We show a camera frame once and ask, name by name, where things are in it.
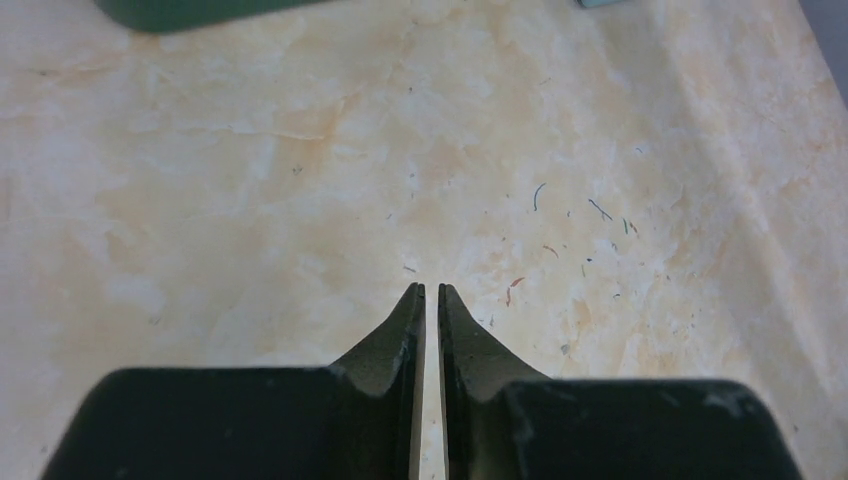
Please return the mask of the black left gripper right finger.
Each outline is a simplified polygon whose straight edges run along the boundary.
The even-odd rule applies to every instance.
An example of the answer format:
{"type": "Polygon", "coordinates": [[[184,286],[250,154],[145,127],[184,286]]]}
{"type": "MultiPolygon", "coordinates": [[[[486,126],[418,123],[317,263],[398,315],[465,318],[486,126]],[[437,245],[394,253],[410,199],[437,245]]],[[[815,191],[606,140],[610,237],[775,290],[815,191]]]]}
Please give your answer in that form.
{"type": "Polygon", "coordinates": [[[769,409],[722,379],[554,379],[438,291],[450,479],[797,479],[769,409]]]}

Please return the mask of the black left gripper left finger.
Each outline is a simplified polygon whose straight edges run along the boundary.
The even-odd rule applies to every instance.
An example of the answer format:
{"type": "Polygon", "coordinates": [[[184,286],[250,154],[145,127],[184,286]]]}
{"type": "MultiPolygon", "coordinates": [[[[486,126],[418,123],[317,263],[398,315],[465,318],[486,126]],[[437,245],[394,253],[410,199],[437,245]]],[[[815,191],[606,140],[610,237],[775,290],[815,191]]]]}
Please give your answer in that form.
{"type": "Polygon", "coordinates": [[[425,288],[334,362],[125,368],[86,395],[46,479],[415,479],[425,288]]]}

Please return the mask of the green compartment organizer tray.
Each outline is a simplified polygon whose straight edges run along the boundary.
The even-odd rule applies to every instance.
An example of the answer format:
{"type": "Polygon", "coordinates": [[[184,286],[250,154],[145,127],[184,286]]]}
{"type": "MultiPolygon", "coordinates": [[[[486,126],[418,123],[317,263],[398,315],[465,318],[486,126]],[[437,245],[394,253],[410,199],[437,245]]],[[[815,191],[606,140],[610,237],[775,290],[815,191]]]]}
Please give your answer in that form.
{"type": "Polygon", "coordinates": [[[319,4],[318,0],[95,0],[115,23],[143,33],[174,33],[319,4]]]}

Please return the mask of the light blue plastic basket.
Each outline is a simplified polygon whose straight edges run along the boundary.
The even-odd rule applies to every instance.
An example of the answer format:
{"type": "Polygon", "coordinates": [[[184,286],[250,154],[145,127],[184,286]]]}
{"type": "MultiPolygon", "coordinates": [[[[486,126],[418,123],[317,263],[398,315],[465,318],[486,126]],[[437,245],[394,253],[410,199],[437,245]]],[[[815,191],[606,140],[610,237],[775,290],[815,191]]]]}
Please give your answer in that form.
{"type": "Polygon", "coordinates": [[[622,1],[623,0],[577,0],[577,3],[582,8],[591,9],[616,4],[622,1]]]}

